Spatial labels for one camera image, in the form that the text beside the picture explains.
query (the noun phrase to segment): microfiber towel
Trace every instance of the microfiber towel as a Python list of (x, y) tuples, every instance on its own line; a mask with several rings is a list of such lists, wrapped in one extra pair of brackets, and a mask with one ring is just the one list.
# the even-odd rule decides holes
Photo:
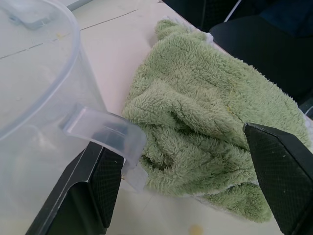
[(123, 110), (147, 135), (140, 159), (147, 185), (268, 221), (243, 126), (275, 127), (309, 146), (303, 113), (252, 66), (215, 49), (207, 34), (171, 20), (160, 21), (156, 34)]

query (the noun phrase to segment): yellow stain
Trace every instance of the yellow stain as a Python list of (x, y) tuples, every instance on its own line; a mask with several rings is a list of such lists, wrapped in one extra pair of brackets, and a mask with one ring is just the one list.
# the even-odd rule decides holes
[(203, 228), (198, 224), (189, 227), (189, 235), (203, 235)]

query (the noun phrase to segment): transparent plastic bin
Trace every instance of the transparent plastic bin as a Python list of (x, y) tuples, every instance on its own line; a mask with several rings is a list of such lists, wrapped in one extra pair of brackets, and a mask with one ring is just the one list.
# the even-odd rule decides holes
[(0, 234), (22, 235), (89, 141), (132, 168), (145, 135), (106, 112), (65, 6), (0, 0), (0, 25)]

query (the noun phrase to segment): white table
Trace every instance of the white table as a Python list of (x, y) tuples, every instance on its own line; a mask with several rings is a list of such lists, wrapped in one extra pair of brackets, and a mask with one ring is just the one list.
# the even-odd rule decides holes
[[(101, 95), (110, 112), (120, 115), (136, 68), (157, 39), (163, 16), (179, 15), (158, 0), (93, 0), (74, 11), (83, 45)], [(256, 224), (217, 211), (191, 198), (171, 198), (124, 190), (122, 182), (108, 235), (280, 235), (274, 220)], [(192, 235), (202, 235), (197, 231)]]

